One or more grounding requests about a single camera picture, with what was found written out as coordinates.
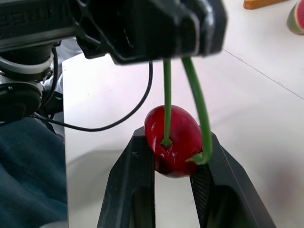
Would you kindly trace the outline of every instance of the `black wire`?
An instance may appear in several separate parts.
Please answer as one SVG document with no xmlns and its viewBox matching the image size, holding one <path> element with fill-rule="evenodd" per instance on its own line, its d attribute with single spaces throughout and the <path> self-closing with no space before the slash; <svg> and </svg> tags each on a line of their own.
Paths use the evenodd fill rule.
<svg viewBox="0 0 304 228">
<path fill-rule="evenodd" d="M 55 88 L 56 88 L 57 81 L 58 81 L 58 55 L 57 55 L 57 51 L 56 51 L 55 47 L 52 48 L 52 52 L 54 54 L 54 60 L 53 60 L 53 65 L 54 65 L 53 83 L 52 83 L 50 91 L 43 98 L 40 107 L 45 106 L 52 99 L 52 96 L 54 95 Z"/>
<path fill-rule="evenodd" d="M 49 119 L 49 118 L 44 118 L 42 116 L 38 116 L 38 115 L 33 115 L 31 116 L 32 118 L 36 118 L 36 119 L 39 119 L 39 120 L 45 120 L 45 121 L 48 121 L 50 123 L 53 123 L 53 124 L 58 124 L 58 125 L 61 125 L 63 127 L 68 127 L 68 128 L 72 128 L 72 129 L 75 129 L 75 130 L 79 130 L 79 131 L 83 131 L 83 132 L 101 132 L 101 131 L 104 131 L 104 130 L 108 130 L 112 127 L 115 127 L 119 124 L 121 124 L 123 121 L 127 120 L 128 118 L 130 118 L 144 103 L 144 101 L 147 99 L 148 97 L 148 94 L 151 90 L 151 86 L 152 86 L 152 79 L 153 79 L 153 64 L 152 62 L 149 62 L 149 81 L 148 81 L 148 86 L 147 86 L 147 89 L 146 89 L 146 92 L 144 93 L 142 99 L 140 100 L 140 102 L 138 103 L 138 105 L 128 114 L 126 115 L 125 117 L 123 117 L 122 119 L 110 124 L 110 125 L 107 125 L 105 127 L 100 127 L 100 128 L 84 128 L 84 127 L 77 127 L 77 126 L 74 126 L 74 125 L 70 125 L 70 124 L 67 124 L 67 123 L 62 123 L 62 122 L 59 122 L 59 121 L 56 121 L 56 120 L 52 120 L 52 119 Z"/>
</svg>

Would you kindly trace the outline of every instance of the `denim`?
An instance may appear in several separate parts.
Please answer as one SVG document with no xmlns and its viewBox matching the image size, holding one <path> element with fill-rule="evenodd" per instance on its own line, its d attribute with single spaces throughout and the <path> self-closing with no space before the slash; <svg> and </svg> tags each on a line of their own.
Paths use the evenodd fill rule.
<svg viewBox="0 0 304 228">
<path fill-rule="evenodd" d="M 0 227 L 67 220 L 63 142 L 38 120 L 0 127 Z"/>
</svg>

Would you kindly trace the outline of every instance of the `wooden block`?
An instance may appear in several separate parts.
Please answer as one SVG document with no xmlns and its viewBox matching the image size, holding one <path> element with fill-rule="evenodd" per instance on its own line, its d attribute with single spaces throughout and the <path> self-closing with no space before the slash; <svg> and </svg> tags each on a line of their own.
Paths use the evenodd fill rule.
<svg viewBox="0 0 304 228">
<path fill-rule="evenodd" d="M 244 0 L 244 8 L 254 10 L 260 7 L 269 6 L 287 0 Z"/>
</svg>

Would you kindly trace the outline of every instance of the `white table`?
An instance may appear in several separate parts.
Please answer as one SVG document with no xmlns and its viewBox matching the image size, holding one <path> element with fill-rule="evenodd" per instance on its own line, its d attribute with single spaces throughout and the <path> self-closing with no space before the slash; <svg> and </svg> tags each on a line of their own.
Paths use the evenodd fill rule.
<svg viewBox="0 0 304 228">
<path fill-rule="evenodd" d="M 282 8 L 290 5 L 293 3 L 271 6 L 269 13 L 271 9 L 283 11 Z M 241 8 L 236 9 L 236 1 L 227 1 L 226 7 L 228 11 L 235 12 L 230 16 L 226 51 L 194 60 L 205 94 L 211 128 L 221 144 L 243 165 L 277 227 L 301 228 L 304 224 L 304 100 L 297 94 L 304 93 L 304 89 L 301 90 L 300 81 L 293 80 L 303 76 L 304 71 L 300 74 L 297 69 L 294 70 L 294 61 L 286 60 L 285 66 L 281 61 L 280 76 L 289 84 L 285 87 L 279 85 L 273 78 L 276 68 L 272 60 L 267 65 L 260 59 L 260 56 L 270 59 L 274 45 L 264 45 L 260 49 L 260 46 L 254 47 L 256 43 L 250 47 L 252 39 L 247 43 L 234 40 L 233 31 L 238 28 L 233 23 L 244 13 Z M 251 20 L 261 20 L 258 13 L 253 11 L 249 11 L 248 15 Z M 241 32 L 240 28 L 235 37 L 242 36 Z M 292 37 L 293 41 L 299 42 L 298 37 L 288 31 L 286 33 L 278 38 L 277 46 L 285 43 L 284 37 Z M 253 50 L 258 53 L 255 58 L 250 55 Z M 244 58 L 240 60 L 237 53 Z M 294 54 L 289 53 L 286 58 L 297 60 L 303 57 L 303 53 L 304 47 L 299 46 L 297 50 L 294 48 Z M 272 57 L 280 59 L 277 53 Z M 291 71 L 292 74 L 284 75 L 285 68 L 285 72 Z M 179 60 L 173 61 L 172 74 L 173 104 L 183 107 L 197 119 L 191 91 Z M 147 64 L 116 66 L 109 56 L 87 60 L 79 55 L 67 60 L 64 63 L 65 122 L 83 127 L 99 127 L 114 122 L 135 107 L 146 89 L 147 81 Z M 134 130 L 143 126 L 147 113 L 161 104 L 163 71 L 162 63 L 157 62 L 154 63 L 150 95 L 129 120 L 99 133 L 66 129 L 71 228 L 96 227 L 111 167 Z M 155 178 L 157 228 L 199 227 L 189 179 L 169 179 L 159 174 Z"/>
</svg>

